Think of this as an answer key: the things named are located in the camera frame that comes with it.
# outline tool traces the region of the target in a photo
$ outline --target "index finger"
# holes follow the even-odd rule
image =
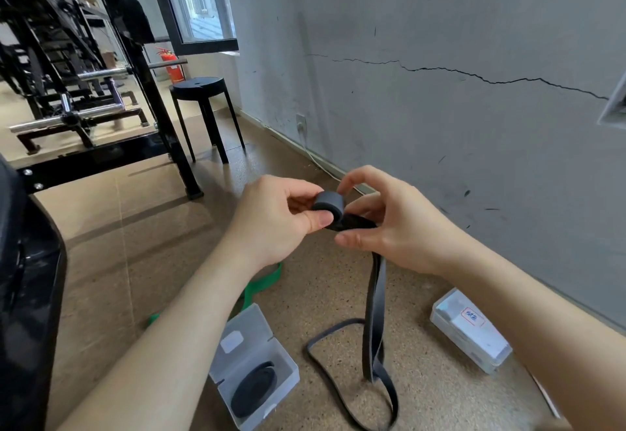
[[[280,179],[280,185],[285,190],[287,198],[313,198],[324,189],[315,183],[307,182],[299,178],[284,178]]]
[[[384,195],[387,193],[387,186],[392,179],[393,177],[386,172],[371,165],[364,165],[348,172],[339,183],[337,192],[346,195],[355,185],[367,183]]]

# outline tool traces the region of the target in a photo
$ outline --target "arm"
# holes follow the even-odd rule
[[[247,282],[333,221],[330,212],[308,211],[321,190],[271,176],[247,185],[213,253],[60,429],[188,429],[224,324]]]
[[[466,234],[406,182],[365,166],[337,190],[363,182],[378,193],[346,212],[380,226],[342,232],[338,244],[446,278],[489,317],[574,429],[626,429],[626,338]]]

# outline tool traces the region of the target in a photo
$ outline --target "white plastic box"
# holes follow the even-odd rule
[[[457,288],[434,303],[431,321],[485,373],[494,373],[512,351],[496,327]]]
[[[235,390],[246,375],[263,362],[273,362],[277,375],[274,392],[254,413],[237,418],[231,409]],[[298,366],[274,337],[256,304],[226,323],[208,372],[238,429],[253,430],[300,381]]]

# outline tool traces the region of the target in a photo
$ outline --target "red fire extinguisher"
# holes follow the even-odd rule
[[[157,47],[159,49],[158,54],[161,55],[161,59],[163,61],[169,60],[178,60],[174,52],[168,50],[167,48]],[[183,75],[183,71],[180,69],[180,65],[172,65],[166,66],[168,75],[170,75],[170,79],[172,83],[178,83],[179,81],[183,81],[185,79],[185,75]]]

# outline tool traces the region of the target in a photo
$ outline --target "black window frame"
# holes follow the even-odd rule
[[[200,42],[184,42],[171,0],[156,0],[163,16],[165,29],[170,36],[170,43],[176,55],[196,55],[201,53],[236,52],[239,51],[237,38],[221,40],[203,40]]]

